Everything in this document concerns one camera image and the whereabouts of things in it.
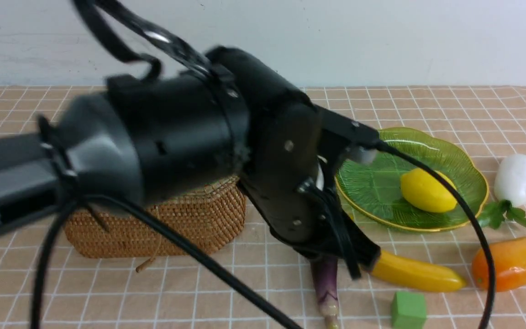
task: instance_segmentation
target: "black arm segment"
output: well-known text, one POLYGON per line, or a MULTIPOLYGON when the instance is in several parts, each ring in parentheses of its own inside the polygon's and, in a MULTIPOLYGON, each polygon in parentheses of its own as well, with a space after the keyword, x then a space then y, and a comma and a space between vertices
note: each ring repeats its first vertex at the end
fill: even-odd
POLYGON ((58 187, 36 134, 0 138, 0 235, 54 214, 58 187))

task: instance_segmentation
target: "yellow lemon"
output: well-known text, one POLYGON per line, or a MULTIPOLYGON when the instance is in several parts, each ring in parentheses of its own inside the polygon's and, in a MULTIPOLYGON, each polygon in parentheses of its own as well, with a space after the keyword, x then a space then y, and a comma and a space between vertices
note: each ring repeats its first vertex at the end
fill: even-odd
MULTIPOLYGON (((446 175, 436 173, 456 188, 446 175)), ((401 175, 401 195, 414 207, 429 212, 447 212, 458 203, 437 179, 420 168, 401 175)))

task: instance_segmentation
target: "wicker basket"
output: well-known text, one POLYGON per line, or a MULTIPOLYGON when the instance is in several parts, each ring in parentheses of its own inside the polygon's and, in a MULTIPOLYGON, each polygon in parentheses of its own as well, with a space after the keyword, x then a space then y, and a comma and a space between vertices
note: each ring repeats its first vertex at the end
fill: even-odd
MULTIPOLYGON (((244 228, 246 198, 239 191, 238 178, 218 181, 150 207, 148 212, 207 254, 234 239, 244 228)), ((184 255, 140 220, 99 213, 109 225, 105 233, 86 211, 78 211, 64 227, 68 241, 88 258, 129 258, 184 255)))

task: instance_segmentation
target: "green plate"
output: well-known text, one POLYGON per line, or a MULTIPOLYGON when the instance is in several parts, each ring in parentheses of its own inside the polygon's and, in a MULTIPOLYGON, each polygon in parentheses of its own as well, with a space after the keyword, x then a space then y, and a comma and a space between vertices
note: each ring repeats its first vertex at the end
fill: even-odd
MULTIPOLYGON (((383 129, 380 137, 401 152, 444 173, 476 216, 480 214, 489 195, 488 182, 463 150, 407 127, 383 129)), ((414 168, 390 154, 379 154, 370 166, 347 160, 336 175, 336 183, 339 192, 355 210, 391 227, 414 232, 439 232, 468 224, 460 206, 436 214, 415 208, 403 199, 401 175, 414 168)))

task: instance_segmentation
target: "green cube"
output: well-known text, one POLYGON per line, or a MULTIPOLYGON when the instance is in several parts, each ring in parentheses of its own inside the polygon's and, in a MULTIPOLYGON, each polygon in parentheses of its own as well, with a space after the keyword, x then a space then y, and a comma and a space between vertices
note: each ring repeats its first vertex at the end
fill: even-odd
POLYGON ((391 304, 394 329, 422 329, 427 319, 426 298, 422 294, 396 292, 391 304))

